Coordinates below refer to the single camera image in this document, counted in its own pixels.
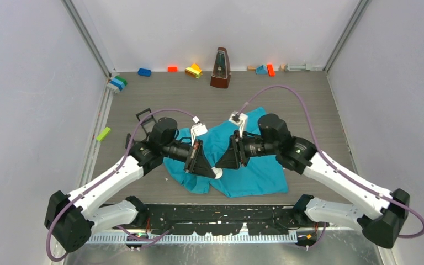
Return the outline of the white round brooch backing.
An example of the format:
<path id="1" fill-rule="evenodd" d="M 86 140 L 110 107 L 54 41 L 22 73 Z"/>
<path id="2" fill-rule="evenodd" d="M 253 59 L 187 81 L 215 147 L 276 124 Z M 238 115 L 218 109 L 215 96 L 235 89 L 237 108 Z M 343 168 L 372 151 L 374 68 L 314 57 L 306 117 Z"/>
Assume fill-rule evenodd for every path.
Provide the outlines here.
<path id="1" fill-rule="evenodd" d="M 220 179 L 223 175 L 223 170 L 221 168 L 212 167 L 211 168 L 215 174 L 214 179 Z"/>

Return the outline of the turquoise t-shirt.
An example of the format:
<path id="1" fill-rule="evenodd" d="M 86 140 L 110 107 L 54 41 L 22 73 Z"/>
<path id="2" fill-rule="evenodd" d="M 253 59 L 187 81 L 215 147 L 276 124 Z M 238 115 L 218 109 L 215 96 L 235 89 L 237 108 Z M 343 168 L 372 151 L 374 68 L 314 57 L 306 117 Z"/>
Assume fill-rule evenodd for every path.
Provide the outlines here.
<path id="1" fill-rule="evenodd" d="M 204 142 L 204 153 L 212 166 L 225 153 L 229 136 L 237 129 L 237 125 L 225 121 L 199 137 Z M 229 198 L 289 192 L 283 167 L 274 156 L 253 157 L 246 167 L 223 170 L 219 179 L 185 173 L 184 163 L 170 158 L 164 158 L 163 165 L 173 179 L 194 194 L 207 194 L 211 187 Z"/>

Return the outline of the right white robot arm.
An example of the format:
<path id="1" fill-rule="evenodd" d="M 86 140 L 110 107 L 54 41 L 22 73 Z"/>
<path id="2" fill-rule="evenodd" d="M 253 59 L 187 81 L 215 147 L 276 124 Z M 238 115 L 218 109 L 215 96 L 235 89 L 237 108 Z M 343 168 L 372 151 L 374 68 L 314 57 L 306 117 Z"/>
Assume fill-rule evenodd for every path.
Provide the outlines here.
<path id="1" fill-rule="evenodd" d="M 257 124 L 259 134 L 245 131 L 248 116 L 233 112 L 229 121 L 238 126 L 229 146 L 215 164 L 217 168 L 239 169 L 253 157 L 274 156 L 283 168 L 316 180 L 349 202 L 322 200 L 303 194 L 293 206 L 293 219 L 299 226 L 332 223 L 360 231 L 370 242 L 393 248 L 408 217 L 405 207 L 410 195 L 402 189 L 393 192 L 368 182 L 330 159 L 315 144 L 291 134 L 276 114 L 265 114 Z"/>

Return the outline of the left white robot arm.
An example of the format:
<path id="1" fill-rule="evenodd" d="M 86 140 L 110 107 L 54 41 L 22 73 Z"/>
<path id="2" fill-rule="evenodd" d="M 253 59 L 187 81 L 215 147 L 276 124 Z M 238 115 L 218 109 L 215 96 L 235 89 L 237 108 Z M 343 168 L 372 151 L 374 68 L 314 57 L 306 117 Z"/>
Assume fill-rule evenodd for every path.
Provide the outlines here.
<path id="1" fill-rule="evenodd" d="M 45 226 L 66 252 L 81 248 L 90 236 L 106 229 L 130 224 L 139 229 L 147 224 L 148 207 L 135 196 L 120 203 L 105 202 L 128 184 L 141 179 L 163 163 L 164 158 L 184 163 L 187 173 L 208 178 L 221 177 L 221 170 L 208 162 L 200 135 L 207 133 L 197 122 L 190 130 L 190 142 L 177 140 L 178 124 L 172 118 L 161 118 L 147 138 L 129 140 L 124 155 L 100 176 L 71 191 L 54 193 L 47 207 Z"/>

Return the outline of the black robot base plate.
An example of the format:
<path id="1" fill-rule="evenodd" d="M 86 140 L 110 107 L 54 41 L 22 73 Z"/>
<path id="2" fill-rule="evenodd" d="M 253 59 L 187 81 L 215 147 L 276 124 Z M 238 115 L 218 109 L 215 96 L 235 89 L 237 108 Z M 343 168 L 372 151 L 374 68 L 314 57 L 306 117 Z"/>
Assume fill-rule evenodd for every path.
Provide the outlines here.
<path id="1" fill-rule="evenodd" d="M 293 243 L 311 247 L 329 227 L 294 205 L 141 204 L 138 216 L 119 225 L 128 241 L 161 243 Z"/>

